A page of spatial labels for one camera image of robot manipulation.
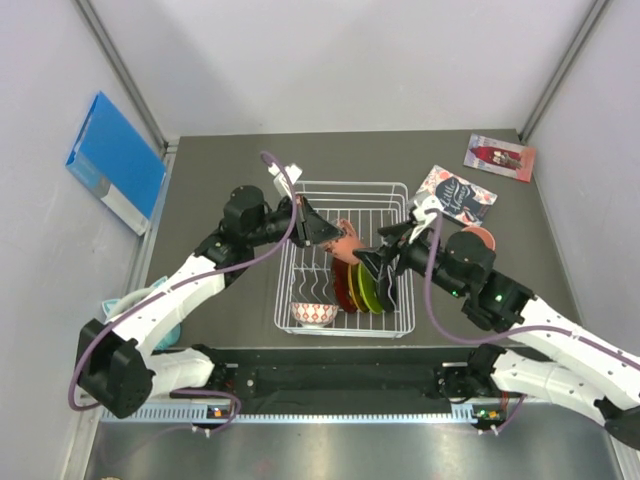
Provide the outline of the pink plastic cup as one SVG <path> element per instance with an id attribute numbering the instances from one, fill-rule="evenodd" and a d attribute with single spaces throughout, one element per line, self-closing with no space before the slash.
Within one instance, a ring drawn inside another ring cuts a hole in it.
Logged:
<path id="1" fill-rule="evenodd" d="M 466 251 L 496 251 L 496 240 L 489 230 L 478 226 L 467 226 L 462 228 L 461 232 Z"/>

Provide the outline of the teal object behind arm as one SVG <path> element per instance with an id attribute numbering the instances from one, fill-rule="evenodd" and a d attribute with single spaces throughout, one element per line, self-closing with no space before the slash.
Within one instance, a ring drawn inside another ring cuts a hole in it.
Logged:
<path id="1" fill-rule="evenodd" d="M 134 307 L 167 280 L 168 277 L 163 276 L 152 283 L 149 287 L 132 291 L 121 298 L 103 300 L 102 311 L 105 314 L 106 320 L 109 321 L 113 317 L 116 317 L 117 315 L 120 315 L 128 309 Z M 177 325 L 168 334 L 166 334 L 161 341 L 158 342 L 158 344 L 155 346 L 155 351 L 164 351 L 174 346 L 178 342 L 180 335 L 181 326 Z"/>

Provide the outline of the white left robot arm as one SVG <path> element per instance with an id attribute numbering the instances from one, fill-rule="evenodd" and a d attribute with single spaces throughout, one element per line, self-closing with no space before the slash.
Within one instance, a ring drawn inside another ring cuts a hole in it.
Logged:
<path id="1" fill-rule="evenodd" d="M 199 305 L 230 287 L 250 266 L 254 250 L 286 242 L 304 248 L 341 238 L 302 196 L 283 196 L 275 209 L 256 186 L 230 195 L 219 226 L 163 284 L 110 322 L 87 322 L 79 333 L 73 386 L 119 419 L 149 398 L 196 388 L 216 396 L 227 374 L 204 347 L 158 354 L 159 342 Z"/>

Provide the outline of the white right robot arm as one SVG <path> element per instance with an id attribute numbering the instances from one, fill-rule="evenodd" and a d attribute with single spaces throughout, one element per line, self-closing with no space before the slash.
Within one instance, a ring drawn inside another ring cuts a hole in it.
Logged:
<path id="1" fill-rule="evenodd" d="M 490 332 L 473 340 L 466 380 L 474 396 L 495 390 L 543 399 L 579 413 L 612 437 L 639 446 L 639 358 L 554 310 L 494 269 L 496 254 L 470 231 L 439 239 L 409 222 L 382 228 L 386 242 L 355 250 L 376 279 L 411 270 L 425 285 L 461 298 L 463 314 Z"/>

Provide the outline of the yellow plate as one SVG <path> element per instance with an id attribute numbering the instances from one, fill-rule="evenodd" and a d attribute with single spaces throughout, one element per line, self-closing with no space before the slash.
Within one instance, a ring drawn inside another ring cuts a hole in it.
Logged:
<path id="1" fill-rule="evenodd" d="M 367 313 L 369 311 L 368 306 L 364 302 L 359 289 L 359 283 L 357 278 L 357 265 L 348 265 L 347 280 L 348 288 L 351 299 L 359 312 Z"/>

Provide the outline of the lime green plate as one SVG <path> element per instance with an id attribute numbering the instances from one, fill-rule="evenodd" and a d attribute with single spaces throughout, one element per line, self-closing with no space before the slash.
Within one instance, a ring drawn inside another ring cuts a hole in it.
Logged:
<path id="1" fill-rule="evenodd" d="M 377 297 L 376 282 L 363 264 L 357 267 L 357 280 L 360 295 L 368 310 L 376 315 L 382 314 L 384 309 Z"/>

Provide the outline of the black plate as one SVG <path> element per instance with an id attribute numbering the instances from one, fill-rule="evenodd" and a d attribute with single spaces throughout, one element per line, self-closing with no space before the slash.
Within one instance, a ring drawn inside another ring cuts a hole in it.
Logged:
<path id="1" fill-rule="evenodd" d="M 377 298 L 385 313 L 397 310 L 397 282 L 393 276 L 385 274 L 378 280 Z"/>

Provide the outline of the red plate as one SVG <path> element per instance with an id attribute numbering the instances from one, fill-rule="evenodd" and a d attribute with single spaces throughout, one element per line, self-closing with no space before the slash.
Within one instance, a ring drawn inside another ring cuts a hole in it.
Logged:
<path id="1" fill-rule="evenodd" d="M 333 258 L 331 263 L 333 291 L 339 307 L 348 314 L 358 311 L 348 286 L 348 264 Z"/>

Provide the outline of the red patterned white bowl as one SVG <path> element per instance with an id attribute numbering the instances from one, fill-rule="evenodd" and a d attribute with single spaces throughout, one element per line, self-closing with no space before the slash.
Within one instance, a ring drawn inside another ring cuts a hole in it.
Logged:
<path id="1" fill-rule="evenodd" d="M 290 311 L 294 320 L 302 327 L 323 328 L 335 320 L 339 307 L 334 304 L 292 302 Z"/>

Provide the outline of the Little Women book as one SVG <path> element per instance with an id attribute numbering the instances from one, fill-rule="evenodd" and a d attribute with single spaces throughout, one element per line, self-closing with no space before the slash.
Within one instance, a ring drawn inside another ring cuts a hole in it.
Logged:
<path id="1" fill-rule="evenodd" d="M 435 196 L 443 213 L 464 226 L 481 226 L 498 195 L 445 168 L 434 165 L 416 191 L 415 196 Z"/>

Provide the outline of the red purple book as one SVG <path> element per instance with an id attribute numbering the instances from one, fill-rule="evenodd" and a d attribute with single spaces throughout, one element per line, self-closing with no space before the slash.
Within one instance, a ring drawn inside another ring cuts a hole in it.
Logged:
<path id="1" fill-rule="evenodd" d="M 530 183 L 537 150 L 473 133 L 463 165 L 487 173 Z"/>

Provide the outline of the blue folder box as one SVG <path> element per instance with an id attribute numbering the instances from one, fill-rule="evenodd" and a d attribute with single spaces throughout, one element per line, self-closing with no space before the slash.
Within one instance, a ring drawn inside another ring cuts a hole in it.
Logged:
<path id="1" fill-rule="evenodd" d="M 94 97 L 66 169 L 136 235 L 144 235 L 166 167 L 103 93 Z"/>

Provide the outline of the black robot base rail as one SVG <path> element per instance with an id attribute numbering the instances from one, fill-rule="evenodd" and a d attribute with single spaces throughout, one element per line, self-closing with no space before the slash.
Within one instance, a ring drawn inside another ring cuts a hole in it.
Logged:
<path id="1" fill-rule="evenodd" d="M 360 347 L 217 349 L 203 387 L 181 387 L 173 398 L 232 393 L 246 401 L 277 392 L 397 392 L 428 399 L 500 398 L 488 377 L 468 367 L 470 348 Z"/>

